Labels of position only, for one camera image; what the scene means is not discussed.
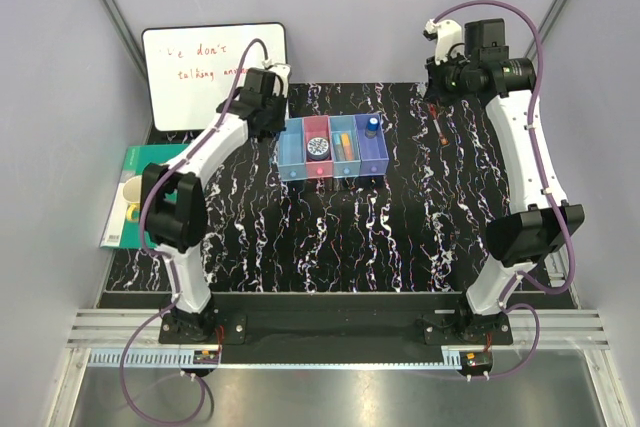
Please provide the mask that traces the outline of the red pencil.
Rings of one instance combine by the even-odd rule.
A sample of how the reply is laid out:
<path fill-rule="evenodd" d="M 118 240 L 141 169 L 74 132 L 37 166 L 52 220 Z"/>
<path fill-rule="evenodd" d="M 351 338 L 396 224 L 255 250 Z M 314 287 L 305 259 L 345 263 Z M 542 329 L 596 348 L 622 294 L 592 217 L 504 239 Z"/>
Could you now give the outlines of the red pencil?
<path fill-rule="evenodd" d="M 436 129 L 436 132 L 438 134 L 440 144 L 442 146 L 447 146 L 449 144 L 449 141 L 446 138 L 446 136 L 444 135 L 444 133 L 443 133 L 443 131 L 441 129 L 441 126 L 439 124 L 438 111 L 437 111 L 436 106 L 434 104 L 428 103 L 427 107 L 428 107 L 428 110 L 429 110 L 429 112 L 430 112 L 430 114 L 432 116 L 433 123 L 434 123 L 435 129 Z"/>

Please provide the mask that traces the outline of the light blue bin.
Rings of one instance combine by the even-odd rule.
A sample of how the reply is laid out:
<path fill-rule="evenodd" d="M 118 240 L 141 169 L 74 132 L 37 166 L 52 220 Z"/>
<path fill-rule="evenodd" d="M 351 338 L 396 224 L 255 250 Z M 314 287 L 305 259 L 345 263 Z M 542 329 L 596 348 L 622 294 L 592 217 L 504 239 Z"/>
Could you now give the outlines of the light blue bin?
<path fill-rule="evenodd" d="M 282 182 L 307 178 L 302 118 L 292 118 L 285 122 L 285 130 L 278 139 L 277 168 Z"/>

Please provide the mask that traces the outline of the pink bin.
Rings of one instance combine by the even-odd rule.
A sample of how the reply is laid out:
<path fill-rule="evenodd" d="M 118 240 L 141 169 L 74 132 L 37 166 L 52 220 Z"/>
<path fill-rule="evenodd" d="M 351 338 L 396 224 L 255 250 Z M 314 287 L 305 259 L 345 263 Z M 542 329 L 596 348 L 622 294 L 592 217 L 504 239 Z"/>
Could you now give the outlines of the pink bin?
<path fill-rule="evenodd" d="M 308 116 L 303 118 L 304 146 L 307 175 L 310 179 L 326 178 L 333 175 L 332 147 L 328 116 Z M 306 143 L 312 137 L 326 137 L 330 142 L 330 158 L 321 162 L 309 162 L 306 155 Z"/>

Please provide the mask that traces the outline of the blue white tape roll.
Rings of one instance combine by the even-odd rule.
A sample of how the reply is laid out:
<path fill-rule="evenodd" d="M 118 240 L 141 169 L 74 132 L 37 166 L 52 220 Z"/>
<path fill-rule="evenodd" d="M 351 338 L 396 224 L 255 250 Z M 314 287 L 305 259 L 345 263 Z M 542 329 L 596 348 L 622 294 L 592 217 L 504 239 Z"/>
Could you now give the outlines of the blue white tape roll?
<path fill-rule="evenodd" d="M 321 162 L 330 158 L 330 142 L 326 137 L 312 137 L 306 143 L 306 155 L 309 162 Z"/>

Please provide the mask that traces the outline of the teal blue bin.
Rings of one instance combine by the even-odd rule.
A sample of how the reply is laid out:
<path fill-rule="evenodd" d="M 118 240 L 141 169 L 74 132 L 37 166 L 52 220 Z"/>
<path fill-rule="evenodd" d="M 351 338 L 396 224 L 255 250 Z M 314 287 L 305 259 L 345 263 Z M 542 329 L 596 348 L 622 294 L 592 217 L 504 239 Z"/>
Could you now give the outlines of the teal blue bin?
<path fill-rule="evenodd" d="M 335 178 L 358 177 L 361 157 L 353 115 L 330 116 L 329 130 Z"/>

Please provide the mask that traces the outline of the blue white marker pen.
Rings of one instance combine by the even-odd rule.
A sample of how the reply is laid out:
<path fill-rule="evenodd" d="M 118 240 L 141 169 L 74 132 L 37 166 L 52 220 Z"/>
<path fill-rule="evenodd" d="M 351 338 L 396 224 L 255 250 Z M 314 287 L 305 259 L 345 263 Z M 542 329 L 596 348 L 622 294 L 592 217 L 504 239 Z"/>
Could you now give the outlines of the blue white marker pen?
<path fill-rule="evenodd" d="M 344 150 L 342 148 L 340 134 L 339 133 L 333 133 L 332 134 L 332 140 L 333 140 L 334 152 L 336 154 L 336 160 L 338 162 L 343 162 L 345 157 L 344 157 Z"/>

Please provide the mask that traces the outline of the orange highlighter pen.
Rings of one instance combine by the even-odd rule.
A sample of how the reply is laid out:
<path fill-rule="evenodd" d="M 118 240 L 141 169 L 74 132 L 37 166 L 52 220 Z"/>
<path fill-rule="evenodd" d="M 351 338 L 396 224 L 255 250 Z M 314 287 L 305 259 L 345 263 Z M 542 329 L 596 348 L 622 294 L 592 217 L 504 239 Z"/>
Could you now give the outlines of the orange highlighter pen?
<path fill-rule="evenodd" d="M 343 132 L 340 136 L 341 136 L 342 148 L 344 150 L 345 160 L 352 161 L 354 156 L 353 156 L 353 150 L 351 146 L 350 135 L 346 132 Z"/>

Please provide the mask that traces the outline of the grey blue glue stick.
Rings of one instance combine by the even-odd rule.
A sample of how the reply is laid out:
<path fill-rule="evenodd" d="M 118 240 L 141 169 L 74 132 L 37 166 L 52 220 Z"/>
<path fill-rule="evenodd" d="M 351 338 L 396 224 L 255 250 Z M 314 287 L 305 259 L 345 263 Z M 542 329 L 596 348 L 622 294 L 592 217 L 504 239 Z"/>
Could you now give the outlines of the grey blue glue stick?
<path fill-rule="evenodd" d="M 370 117 L 366 123 L 365 136 L 369 139 L 375 138 L 377 136 L 379 128 L 380 120 L 375 116 Z"/>

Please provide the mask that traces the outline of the purple bin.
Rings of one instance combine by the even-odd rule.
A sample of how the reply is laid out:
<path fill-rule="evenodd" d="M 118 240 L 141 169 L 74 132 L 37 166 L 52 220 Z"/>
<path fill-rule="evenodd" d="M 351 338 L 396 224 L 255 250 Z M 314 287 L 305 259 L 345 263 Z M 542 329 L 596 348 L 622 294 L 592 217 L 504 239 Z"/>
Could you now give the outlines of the purple bin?
<path fill-rule="evenodd" d="M 380 128 L 377 136 L 373 139 L 369 139 L 365 136 L 365 127 L 367 120 L 372 116 L 375 116 L 380 120 Z M 389 154 L 380 115 L 378 113 L 357 114 L 354 117 L 361 157 L 360 176 L 369 177 L 385 175 L 389 163 Z"/>

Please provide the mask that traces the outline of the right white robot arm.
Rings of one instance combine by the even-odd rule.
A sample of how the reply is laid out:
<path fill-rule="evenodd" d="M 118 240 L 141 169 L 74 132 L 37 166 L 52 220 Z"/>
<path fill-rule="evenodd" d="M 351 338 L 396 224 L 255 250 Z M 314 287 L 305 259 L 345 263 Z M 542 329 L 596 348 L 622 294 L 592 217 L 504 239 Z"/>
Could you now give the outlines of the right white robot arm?
<path fill-rule="evenodd" d="M 430 20 L 424 35 L 436 44 L 426 63 L 430 86 L 460 101 L 480 102 L 508 177 L 509 213 L 486 227 L 489 256 L 478 278 L 451 315 L 424 320 L 428 341 L 480 344 L 507 331 L 510 296 L 522 281 L 534 280 L 531 271 L 564 246 L 585 214 L 581 205 L 569 203 L 557 179 L 533 96 L 534 65 L 510 56 L 504 21 Z"/>

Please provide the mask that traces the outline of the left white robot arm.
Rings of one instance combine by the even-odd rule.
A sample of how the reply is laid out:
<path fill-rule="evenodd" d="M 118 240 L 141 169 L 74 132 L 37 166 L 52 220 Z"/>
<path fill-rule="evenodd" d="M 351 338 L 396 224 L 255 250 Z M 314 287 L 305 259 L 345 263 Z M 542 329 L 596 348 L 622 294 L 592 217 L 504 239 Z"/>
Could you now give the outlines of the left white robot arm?
<path fill-rule="evenodd" d="M 207 230 L 204 189 L 234 151 L 251 138 L 285 130 L 291 66 L 264 62 L 232 85 L 229 98 L 185 150 L 142 174 L 141 247 L 159 257 L 171 286 L 163 321 L 179 339 L 203 343 L 219 332 L 213 294 L 204 278 L 201 243 Z"/>

